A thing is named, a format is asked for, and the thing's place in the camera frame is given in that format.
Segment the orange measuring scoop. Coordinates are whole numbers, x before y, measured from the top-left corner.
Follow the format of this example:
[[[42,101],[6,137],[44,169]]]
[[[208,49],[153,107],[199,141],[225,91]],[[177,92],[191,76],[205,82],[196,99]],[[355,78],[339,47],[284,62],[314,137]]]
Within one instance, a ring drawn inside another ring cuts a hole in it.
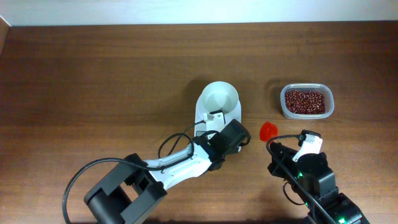
[[[271,122],[265,122],[260,130],[259,138],[263,142],[267,142],[271,138],[277,137],[279,130],[277,126]]]

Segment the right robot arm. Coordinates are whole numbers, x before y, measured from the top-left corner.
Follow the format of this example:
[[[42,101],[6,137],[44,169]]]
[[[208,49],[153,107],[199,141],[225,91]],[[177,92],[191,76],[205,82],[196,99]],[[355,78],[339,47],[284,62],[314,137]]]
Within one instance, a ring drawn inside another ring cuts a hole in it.
[[[297,223],[369,224],[361,209],[336,186],[326,154],[309,153],[296,161],[297,151],[280,142],[267,143],[271,175],[283,178],[309,209]]]

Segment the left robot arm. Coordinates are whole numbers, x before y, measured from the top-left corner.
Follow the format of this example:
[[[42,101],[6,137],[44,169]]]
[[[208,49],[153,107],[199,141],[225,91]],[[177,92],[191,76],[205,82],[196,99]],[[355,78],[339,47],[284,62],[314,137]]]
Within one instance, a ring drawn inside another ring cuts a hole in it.
[[[245,146],[251,137],[236,119],[221,131],[206,131],[175,154],[143,161],[125,157],[84,197],[98,223],[143,223],[167,195],[184,180],[218,170],[228,154]]]

